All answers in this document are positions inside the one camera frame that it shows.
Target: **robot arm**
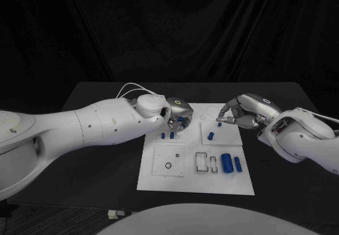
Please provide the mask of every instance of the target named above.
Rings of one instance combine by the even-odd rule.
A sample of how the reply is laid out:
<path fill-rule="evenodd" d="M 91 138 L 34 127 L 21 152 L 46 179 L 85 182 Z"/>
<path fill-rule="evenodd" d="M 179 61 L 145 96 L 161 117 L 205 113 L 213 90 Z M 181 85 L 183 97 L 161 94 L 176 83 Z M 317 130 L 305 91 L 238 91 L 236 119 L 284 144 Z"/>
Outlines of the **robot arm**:
<path fill-rule="evenodd" d="M 233 117 L 223 117 L 229 109 Z M 216 122 L 245 129 L 255 129 L 264 123 L 267 127 L 258 133 L 258 140 L 274 148 L 277 154 L 293 163 L 310 158 L 339 175 L 339 131 L 333 131 L 314 115 L 301 108 L 281 112 L 271 101 L 258 95 L 242 94 L 225 104 Z"/>
<path fill-rule="evenodd" d="M 190 117 L 193 109 L 180 101 Z M 0 111 L 0 200 L 23 189 L 65 153 L 119 144 L 166 122 L 170 126 L 168 120 L 176 118 L 170 102 L 154 94 L 134 100 L 106 99 L 82 109 L 44 115 Z"/>

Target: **black cable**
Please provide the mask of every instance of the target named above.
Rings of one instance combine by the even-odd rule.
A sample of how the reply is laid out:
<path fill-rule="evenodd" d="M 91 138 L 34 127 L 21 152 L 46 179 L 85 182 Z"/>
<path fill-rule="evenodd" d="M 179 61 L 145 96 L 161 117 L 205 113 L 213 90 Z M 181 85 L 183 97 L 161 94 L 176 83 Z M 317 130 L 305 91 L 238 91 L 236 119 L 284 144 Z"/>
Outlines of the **black cable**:
<path fill-rule="evenodd" d="M 5 234 L 5 228 L 7 228 L 7 220 L 8 220 L 8 218 L 5 217 L 5 221 L 4 221 L 4 228 L 3 228 L 3 232 L 1 232 L 1 235 L 4 235 L 4 234 Z"/>

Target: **white cable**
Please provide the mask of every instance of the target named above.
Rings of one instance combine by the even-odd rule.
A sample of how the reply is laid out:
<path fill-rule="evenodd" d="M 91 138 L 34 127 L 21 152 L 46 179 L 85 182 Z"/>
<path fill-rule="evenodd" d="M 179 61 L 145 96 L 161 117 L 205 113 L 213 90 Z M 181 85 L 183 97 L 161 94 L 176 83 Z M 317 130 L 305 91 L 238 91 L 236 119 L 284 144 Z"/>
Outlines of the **white cable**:
<path fill-rule="evenodd" d="M 327 116 L 323 116 L 323 115 L 320 115 L 320 114 L 316 114 L 314 112 L 311 112 L 311 111 L 308 111 L 308 110 L 305 110 L 305 109 L 303 109 L 303 108 L 301 108 L 301 110 L 304 110 L 304 111 L 307 111 L 308 113 L 311 113 L 311 114 L 320 116 L 321 118 L 324 118 L 324 119 L 327 119 L 327 120 L 330 120 L 330 121 L 339 123 L 339 120 L 337 120 L 337 119 L 334 119 L 334 118 L 331 118 L 331 117 L 327 117 Z"/>
<path fill-rule="evenodd" d="M 132 83 L 132 82 L 128 82 L 128 83 L 122 86 L 122 88 L 124 88 L 128 84 L 132 84 L 132 85 L 141 87 L 141 88 L 142 88 L 145 91 L 148 91 L 153 95 L 157 95 L 153 91 L 147 90 L 141 85 L 138 85 L 137 83 Z"/>
<path fill-rule="evenodd" d="M 141 88 L 138 88 L 138 89 L 132 89 L 132 90 L 127 91 L 127 92 L 119 96 L 119 98 L 122 98 L 122 97 L 124 97 L 124 95 L 127 95 L 130 92 L 137 91 L 137 90 L 147 91 L 145 89 L 141 89 Z"/>

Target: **blue battery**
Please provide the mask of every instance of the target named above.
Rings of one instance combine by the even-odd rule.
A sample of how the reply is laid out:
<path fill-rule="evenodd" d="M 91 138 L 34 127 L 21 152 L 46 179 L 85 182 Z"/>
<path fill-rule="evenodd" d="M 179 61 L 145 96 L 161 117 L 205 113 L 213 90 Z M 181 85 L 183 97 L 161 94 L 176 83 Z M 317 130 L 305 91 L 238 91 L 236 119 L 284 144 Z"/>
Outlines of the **blue battery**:
<path fill-rule="evenodd" d="M 241 169 L 241 164 L 239 164 L 239 159 L 238 159 L 238 157 L 235 157 L 235 167 L 236 167 L 236 172 L 242 172 L 242 169 Z"/>
<path fill-rule="evenodd" d="M 213 139 L 213 133 L 210 132 L 207 135 L 207 139 L 212 140 Z"/>
<path fill-rule="evenodd" d="M 225 173 L 233 172 L 233 164 L 229 153 L 220 155 L 222 168 Z"/>

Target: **table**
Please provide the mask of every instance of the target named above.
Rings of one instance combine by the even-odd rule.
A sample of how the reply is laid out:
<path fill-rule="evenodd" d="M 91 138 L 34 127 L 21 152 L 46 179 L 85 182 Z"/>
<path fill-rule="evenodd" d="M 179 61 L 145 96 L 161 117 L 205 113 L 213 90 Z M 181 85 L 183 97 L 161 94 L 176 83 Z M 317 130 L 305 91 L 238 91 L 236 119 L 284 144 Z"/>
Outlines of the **table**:
<path fill-rule="evenodd" d="M 124 83 L 76 85 L 62 111 L 115 98 Z M 271 100 L 281 110 L 316 112 L 295 83 L 140 83 L 166 97 L 189 103 L 222 103 L 243 93 Z M 125 98 L 144 94 L 128 93 Z M 92 146 L 66 153 L 31 184 L 8 198 L 11 204 L 39 204 L 141 211 L 177 203 L 209 203 L 245 208 L 294 223 L 339 224 L 339 177 L 311 160 L 285 161 L 256 140 L 259 130 L 239 129 L 255 196 L 137 191 L 144 136 L 115 146 Z"/>

